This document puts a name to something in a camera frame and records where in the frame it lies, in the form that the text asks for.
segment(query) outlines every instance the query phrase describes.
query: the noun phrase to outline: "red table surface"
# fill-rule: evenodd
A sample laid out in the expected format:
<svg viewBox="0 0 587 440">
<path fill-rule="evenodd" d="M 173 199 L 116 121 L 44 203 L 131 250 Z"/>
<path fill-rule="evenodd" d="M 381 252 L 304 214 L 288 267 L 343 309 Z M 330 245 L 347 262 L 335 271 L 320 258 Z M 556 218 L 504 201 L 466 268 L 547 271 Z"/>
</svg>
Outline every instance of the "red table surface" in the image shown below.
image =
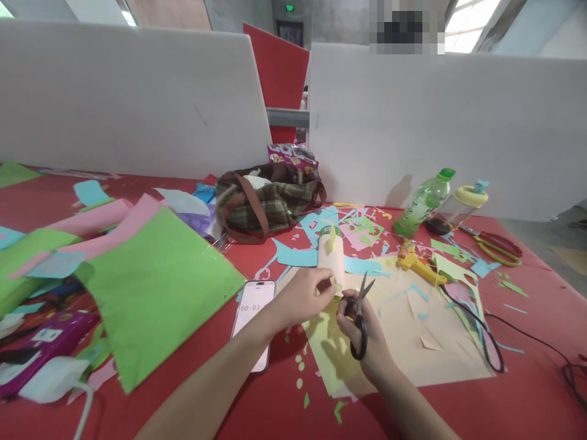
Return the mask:
<svg viewBox="0 0 587 440">
<path fill-rule="evenodd" d="M 47 175 L 20 185 L 0 190 L 0 224 L 30 232 L 74 214 L 76 196 L 72 185 L 84 179 Z M 155 187 L 195 190 L 196 182 L 187 179 L 124 176 L 104 181 L 107 193 L 136 202 L 144 192 L 155 195 Z M 394 218 L 397 210 L 389 210 Z M 376 221 L 390 230 L 391 221 L 378 214 Z M 468 226 L 512 238 L 499 223 L 490 218 L 471 218 Z M 296 241 L 292 237 L 301 233 Z M 469 247 L 473 240 L 462 232 L 457 242 Z M 277 236 L 288 246 L 304 249 L 308 239 L 301 230 Z M 415 239 L 428 244 L 430 236 L 423 228 Z M 386 240 L 393 248 L 395 237 Z M 357 253 L 347 240 L 345 253 Z M 571 359 L 587 353 L 587 302 L 555 272 L 522 246 L 524 265 L 499 270 L 508 273 L 513 283 L 529 294 L 524 298 L 506 288 L 496 288 L 496 275 L 490 273 L 480 281 L 484 307 L 530 334 L 551 343 Z M 261 246 L 234 245 L 228 259 L 252 279 L 275 254 L 271 240 Z M 369 251 L 358 253 L 368 258 Z M 277 279 L 285 269 L 273 262 L 271 278 Z M 88 307 L 88 294 L 72 301 L 72 308 Z M 503 305 L 508 303 L 528 312 L 524 315 Z M 95 394 L 84 439 L 128 439 L 144 425 L 159 405 L 216 353 L 230 338 L 237 303 L 229 301 L 203 327 L 193 334 L 163 365 L 130 395 L 125 395 L 116 379 L 107 381 Z M 37 323 L 46 313 L 29 317 Z M 442 418 L 464 439 L 496 438 L 587 438 L 587 417 L 582 413 L 563 381 L 559 368 L 563 360 L 546 347 L 514 332 L 493 320 L 490 328 L 497 341 L 526 354 L 502 350 L 508 372 L 496 378 L 442 384 L 420 388 L 420 391 Z M 311 349 L 303 356 L 306 368 L 298 371 L 294 357 L 301 354 L 306 337 L 301 326 L 294 328 L 285 342 L 284 332 L 271 343 L 270 363 L 260 376 L 250 377 L 232 405 L 217 438 L 244 436 L 257 438 L 400 438 L 397 426 L 383 407 L 379 395 L 369 395 L 341 409 L 342 425 L 334 417 L 337 400 L 327 395 Z M 298 390 L 296 380 L 303 378 Z M 304 410 L 304 396 L 310 404 Z M 67 406 L 65 399 L 49 405 L 17 398 L 0 406 L 2 438 L 64 439 L 73 437 L 84 405 L 84 397 Z"/>
</svg>

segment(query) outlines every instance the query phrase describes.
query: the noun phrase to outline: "phone screen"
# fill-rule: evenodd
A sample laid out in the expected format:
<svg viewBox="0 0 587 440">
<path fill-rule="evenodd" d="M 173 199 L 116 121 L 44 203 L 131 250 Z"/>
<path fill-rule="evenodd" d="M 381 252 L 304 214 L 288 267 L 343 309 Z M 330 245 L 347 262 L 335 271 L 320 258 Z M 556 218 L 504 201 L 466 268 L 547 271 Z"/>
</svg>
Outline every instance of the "phone screen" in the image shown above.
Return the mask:
<svg viewBox="0 0 587 440">
<path fill-rule="evenodd" d="M 231 339 L 249 322 L 259 311 L 275 297 L 275 281 L 250 281 L 245 284 L 243 296 L 238 305 L 237 319 L 234 321 Z M 269 347 L 265 349 L 251 373 L 259 373 L 267 368 L 269 362 Z"/>
</svg>

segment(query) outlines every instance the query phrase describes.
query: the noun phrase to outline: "black cable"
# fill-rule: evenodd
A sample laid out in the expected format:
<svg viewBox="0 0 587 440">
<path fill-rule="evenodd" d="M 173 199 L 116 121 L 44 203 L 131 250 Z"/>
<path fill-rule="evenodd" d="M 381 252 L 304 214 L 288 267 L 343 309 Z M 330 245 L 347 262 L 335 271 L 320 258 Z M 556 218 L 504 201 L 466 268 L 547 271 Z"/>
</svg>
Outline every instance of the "black cable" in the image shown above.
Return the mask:
<svg viewBox="0 0 587 440">
<path fill-rule="evenodd" d="M 450 298 L 455 304 L 457 304 L 461 309 L 463 309 L 464 311 L 466 311 L 469 315 L 471 315 L 479 324 L 481 324 L 481 326 L 483 327 L 483 329 L 487 332 L 487 334 L 489 335 L 489 337 L 491 338 L 491 342 L 493 343 L 493 345 L 495 346 L 495 350 L 497 351 L 497 355 L 500 359 L 500 368 L 495 368 L 493 366 L 493 364 L 491 363 L 491 360 L 489 359 L 489 354 L 487 352 L 487 345 L 485 344 L 485 338 L 481 338 L 481 342 L 483 344 L 483 351 L 485 352 L 485 358 L 487 359 L 487 362 L 489 363 L 489 365 L 491 366 L 491 368 L 494 369 L 494 371 L 498 372 L 498 373 L 503 373 L 505 370 L 504 364 L 503 364 L 503 358 L 501 357 L 501 351 L 499 346 L 497 345 L 497 342 L 495 341 L 495 339 L 493 338 L 493 335 L 491 335 L 491 332 L 489 331 L 489 329 L 487 328 L 487 326 L 485 325 L 485 323 L 483 323 L 472 311 L 470 311 L 469 309 L 467 309 L 465 306 L 463 306 L 461 303 L 457 302 L 454 300 L 454 298 L 449 295 L 449 293 L 446 291 L 445 286 L 444 285 L 440 285 L 440 288 L 442 289 L 442 291 L 445 293 L 446 296 L 448 296 L 448 298 Z M 560 352 L 559 350 L 557 350 L 555 347 L 553 347 L 552 345 L 550 345 L 549 343 L 544 342 L 541 339 L 538 339 L 535 336 L 532 336 L 531 334 L 526 333 L 525 331 L 520 330 L 518 327 L 510 324 L 509 322 L 507 322 L 505 319 L 500 318 L 499 316 L 493 315 L 491 313 L 485 313 L 486 317 L 492 317 L 494 319 L 497 319 L 498 321 L 503 322 L 505 325 L 511 327 L 512 329 L 516 330 L 519 333 L 522 333 L 524 336 L 529 337 L 530 339 L 533 339 L 537 342 L 540 342 L 541 344 L 547 346 L 548 348 L 554 350 L 555 352 L 557 352 L 558 354 L 561 355 L 561 357 L 564 359 L 564 361 L 566 362 L 565 365 L 563 365 L 561 367 L 561 371 L 563 373 L 563 378 L 565 380 L 565 382 L 567 383 L 567 385 L 569 386 L 569 388 L 571 389 L 575 399 L 577 400 L 577 402 L 579 403 L 579 405 L 581 406 L 581 408 L 587 413 L 587 401 L 583 398 L 583 396 L 581 395 L 581 393 L 579 393 L 578 389 L 577 389 L 577 383 L 575 382 L 575 372 L 574 369 L 580 369 L 583 374 L 585 376 L 587 376 L 587 366 L 585 365 L 580 365 L 580 364 L 572 364 L 570 362 L 570 360 L 564 355 L 562 354 L 562 352 Z M 587 360 L 584 356 L 579 354 L 579 357 L 582 360 Z"/>
</svg>

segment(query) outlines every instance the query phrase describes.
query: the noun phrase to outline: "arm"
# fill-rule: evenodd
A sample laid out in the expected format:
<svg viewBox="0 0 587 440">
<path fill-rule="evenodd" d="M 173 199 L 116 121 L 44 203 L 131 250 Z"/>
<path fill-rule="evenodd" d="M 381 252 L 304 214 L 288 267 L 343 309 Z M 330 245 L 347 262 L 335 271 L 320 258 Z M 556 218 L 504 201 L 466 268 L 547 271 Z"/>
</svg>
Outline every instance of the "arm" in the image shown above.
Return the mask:
<svg viewBox="0 0 587 440">
<path fill-rule="evenodd" d="M 159 407 L 136 439 L 212 439 L 232 401 L 275 334 L 320 313 L 336 292 L 319 283 L 330 269 L 303 269 L 217 354 L 193 373 Z"/>
<path fill-rule="evenodd" d="M 345 296 L 358 295 L 355 290 L 346 290 L 342 293 Z M 346 301 L 342 300 L 336 320 L 351 343 L 355 347 L 360 347 L 361 332 L 343 316 L 345 306 Z M 458 440 L 459 437 L 451 427 L 404 376 L 391 358 L 377 315 L 366 299 L 363 300 L 362 314 L 367 323 L 369 342 L 365 357 L 361 361 L 361 369 L 383 397 L 385 405 L 404 436 L 409 440 Z M 356 316 L 356 307 L 350 316 L 353 318 Z"/>
</svg>

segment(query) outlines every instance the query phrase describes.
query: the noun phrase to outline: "scissors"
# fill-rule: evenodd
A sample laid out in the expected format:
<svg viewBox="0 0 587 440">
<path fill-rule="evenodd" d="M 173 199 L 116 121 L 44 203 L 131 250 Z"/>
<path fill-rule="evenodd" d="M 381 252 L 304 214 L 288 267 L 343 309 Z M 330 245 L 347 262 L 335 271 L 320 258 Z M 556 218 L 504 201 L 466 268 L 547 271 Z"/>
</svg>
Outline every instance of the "scissors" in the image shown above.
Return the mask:
<svg viewBox="0 0 587 440">
<path fill-rule="evenodd" d="M 520 257 L 523 257 L 524 251 L 521 250 L 511 240 L 508 240 L 507 238 L 501 235 L 492 234 L 489 232 L 477 232 L 474 229 L 471 229 L 465 225 L 460 225 L 459 227 L 467 234 L 472 235 L 473 239 L 477 242 L 481 250 L 498 263 L 510 267 L 517 267 L 522 264 Z M 488 249 L 488 247 L 493 249 L 494 251 L 499 252 L 501 255 L 509 258 L 511 261 L 508 261 L 505 258 L 501 258 L 495 255 L 492 251 Z"/>
<path fill-rule="evenodd" d="M 361 331 L 361 351 L 357 354 L 355 346 L 351 343 L 350 344 L 350 354 L 353 355 L 357 361 L 362 360 L 365 357 L 365 352 L 367 352 L 367 323 L 363 318 L 361 313 L 361 307 L 363 306 L 363 299 L 367 296 L 367 293 L 373 287 L 373 283 L 375 280 L 371 281 L 369 285 L 365 288 L 365 282 L 367 281 L 367 272 L 365 272 L 365 276 L 363 277 L 363 282 L 361 283 L 361 291 L 359 292 L 358 297 L 354 296 L 347 296 L 347 305 L 344 308 L 344 315 L 349 316 L 349 313 L 353 306 L 356 304 L 356 317 L 355 317 L 355 327 L 357 327 Z"/>
</svg>

